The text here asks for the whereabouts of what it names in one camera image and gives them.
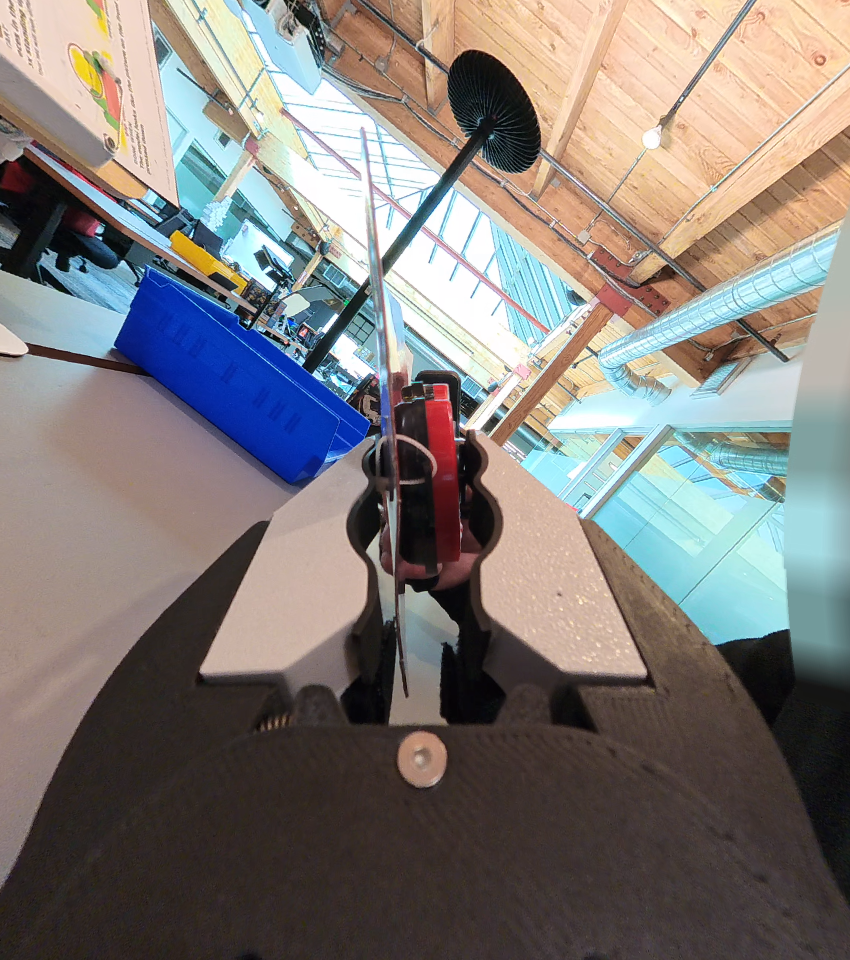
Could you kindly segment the wooden post with red bracket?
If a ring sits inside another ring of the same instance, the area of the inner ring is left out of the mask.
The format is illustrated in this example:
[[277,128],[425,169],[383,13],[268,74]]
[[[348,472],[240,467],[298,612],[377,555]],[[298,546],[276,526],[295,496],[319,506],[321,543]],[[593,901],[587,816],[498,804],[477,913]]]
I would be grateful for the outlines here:
[[604,284],[534,348],[528,358],[532,372],[519,375],[518,387],[504,387],[507,399],[513,394],[516,398],[496,424],[485,427],[486,433],[502,447],[522,427],[546,435],[562,403],[577,399],[574,368],[580,361],[596,363],[597,350],[591,345],[611,320],[625,317],[633,307],[658,317],[667,306],[669,301],[650,287],[627,291],[617,284]]

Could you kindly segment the person's right hand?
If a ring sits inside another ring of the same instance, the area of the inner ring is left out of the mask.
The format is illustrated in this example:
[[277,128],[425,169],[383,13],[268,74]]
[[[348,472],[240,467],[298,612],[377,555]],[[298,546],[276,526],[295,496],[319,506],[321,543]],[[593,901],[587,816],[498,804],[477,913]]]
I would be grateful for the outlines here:
[[426,591],[438,592],[454,589],[467,582],[482,550],[482,545],[475,535],[470,529],[464,528],[458,559],[441,564],[437,574],[430,577],[424,566],[411,564],[404,559],[398,561],[398,571],[395,572],[395,561],[388,532],[380,535],[379,547],[380,566],[384,573],[394,576],[399,582],[409,585],[412,582],[423,583]]

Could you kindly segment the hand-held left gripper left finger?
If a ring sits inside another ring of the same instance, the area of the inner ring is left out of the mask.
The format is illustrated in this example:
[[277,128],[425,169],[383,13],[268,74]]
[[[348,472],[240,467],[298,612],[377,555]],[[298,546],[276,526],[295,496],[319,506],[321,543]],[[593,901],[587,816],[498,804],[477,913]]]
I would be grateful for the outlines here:
[[379,533],[373,442],[275,511],[200,667],[208,683],[263,682],[291,702],[332,690],[355,722],[390,717],[390,628],[368,548]]

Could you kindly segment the red carded toy package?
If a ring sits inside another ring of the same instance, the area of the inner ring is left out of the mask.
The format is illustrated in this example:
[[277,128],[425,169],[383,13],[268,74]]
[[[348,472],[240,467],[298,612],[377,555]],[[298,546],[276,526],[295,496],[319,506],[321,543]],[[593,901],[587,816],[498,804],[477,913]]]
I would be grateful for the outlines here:
[[367,133],[359,135],[368,283],[376,335],[381,434],[375,452],[384,542],[392,560],[394,628],[402,690],[409,694],[406,586],[437,578],[461,557],[459,437],[450,383],[412,380],[404,322],[391,306],[375,211]]

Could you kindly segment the black pole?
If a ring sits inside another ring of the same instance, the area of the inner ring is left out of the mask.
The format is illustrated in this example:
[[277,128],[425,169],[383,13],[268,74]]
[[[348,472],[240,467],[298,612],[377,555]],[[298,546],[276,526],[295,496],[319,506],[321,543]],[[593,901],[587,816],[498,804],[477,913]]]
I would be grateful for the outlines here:
[[384,253],[375,216],[374,182],[371,169],[365,167],[362,183],[369,275],[314,345],[304,362],[305,371],[313,373],[322,365],[368,301],[374,307],[377,358],[384,361],[386,348],[398,347],[398,325],[388,302],[385,279],[467,166],[481,155],[502,173],[521,174],[539,158],[538,114],[522,83],[501,60],[479,50],[462,52],[449,68],[447,93],[455,123],[467,136],[466,142]]

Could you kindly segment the yellow plastic bin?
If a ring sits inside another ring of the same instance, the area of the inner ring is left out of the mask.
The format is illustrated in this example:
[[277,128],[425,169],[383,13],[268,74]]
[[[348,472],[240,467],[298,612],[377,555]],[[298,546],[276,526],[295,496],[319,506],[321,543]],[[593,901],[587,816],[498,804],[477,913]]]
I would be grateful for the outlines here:
[[248,279],[222,260],[224,240],[203,222],[193,225],[191,236],[182,230],[172,232],[169,242],[173,251],[204,277],[229,288],[239,297],[245,294]]

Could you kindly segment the person's black jacket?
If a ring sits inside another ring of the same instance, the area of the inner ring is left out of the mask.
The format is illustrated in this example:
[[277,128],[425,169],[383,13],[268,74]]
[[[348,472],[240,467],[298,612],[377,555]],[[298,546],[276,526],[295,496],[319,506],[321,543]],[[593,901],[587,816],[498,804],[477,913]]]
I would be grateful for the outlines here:
[[789,630],[717,645],[787,762],[824,858],[850,905],[850,711],[796,678]]

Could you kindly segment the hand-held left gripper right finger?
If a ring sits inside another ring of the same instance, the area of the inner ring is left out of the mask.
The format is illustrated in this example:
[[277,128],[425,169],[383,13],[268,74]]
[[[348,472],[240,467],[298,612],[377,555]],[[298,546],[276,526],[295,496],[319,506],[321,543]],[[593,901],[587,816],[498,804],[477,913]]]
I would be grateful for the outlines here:
[[443,648],[443,718],[492,722],[534,686],[639,688],[648,667],[574,508],[483,433],[461,450],[477,557],[443,591],[457,629]]

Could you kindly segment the black office chair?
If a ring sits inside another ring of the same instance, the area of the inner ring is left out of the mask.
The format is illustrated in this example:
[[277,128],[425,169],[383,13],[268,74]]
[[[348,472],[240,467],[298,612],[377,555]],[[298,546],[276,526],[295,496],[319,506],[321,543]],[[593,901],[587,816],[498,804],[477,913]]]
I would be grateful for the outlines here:
[[49,242],[56,253],[56,268],[68,272],[73,258],[81,258],[103,270],[118,267],[118,254],[105,243],[105,224],[84,208],[68,206]]

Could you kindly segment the printed cardboard box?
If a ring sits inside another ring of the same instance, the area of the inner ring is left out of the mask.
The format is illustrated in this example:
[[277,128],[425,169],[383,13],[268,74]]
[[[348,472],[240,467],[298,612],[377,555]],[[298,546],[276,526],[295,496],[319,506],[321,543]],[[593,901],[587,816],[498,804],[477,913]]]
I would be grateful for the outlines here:
[[0,1],[0,117],[119,197],[179,199],[148,2]]

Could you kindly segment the silver corrugated air duct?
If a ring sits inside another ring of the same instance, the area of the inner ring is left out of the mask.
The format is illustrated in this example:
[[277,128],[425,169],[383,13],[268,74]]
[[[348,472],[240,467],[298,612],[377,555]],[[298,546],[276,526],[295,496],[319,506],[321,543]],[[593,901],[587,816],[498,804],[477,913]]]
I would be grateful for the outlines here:
[[606,382],[653,405],[664,402],[671,390],[635,375],[628,364],[728,323],[744,326],[745,318],[757,311],[823,286],[842,224],[839,220],[822,228],[605,346],[598,364]]

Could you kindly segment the white ceiling unit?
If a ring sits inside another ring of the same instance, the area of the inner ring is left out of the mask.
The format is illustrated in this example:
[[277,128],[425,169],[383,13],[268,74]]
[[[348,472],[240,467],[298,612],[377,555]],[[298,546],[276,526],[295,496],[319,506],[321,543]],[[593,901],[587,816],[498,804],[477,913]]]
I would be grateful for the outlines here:
[[311,2],[241,2],[271,61],[309,94],[323,81],[325,36]]

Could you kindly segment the blue plastic bin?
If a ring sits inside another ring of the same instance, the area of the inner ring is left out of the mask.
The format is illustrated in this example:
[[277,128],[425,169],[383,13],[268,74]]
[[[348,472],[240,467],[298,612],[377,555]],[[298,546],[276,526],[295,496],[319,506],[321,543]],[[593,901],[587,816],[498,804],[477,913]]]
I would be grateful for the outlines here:
[[290,484],[356,448],[369,421],[273,342],[145,268],[115,348]]

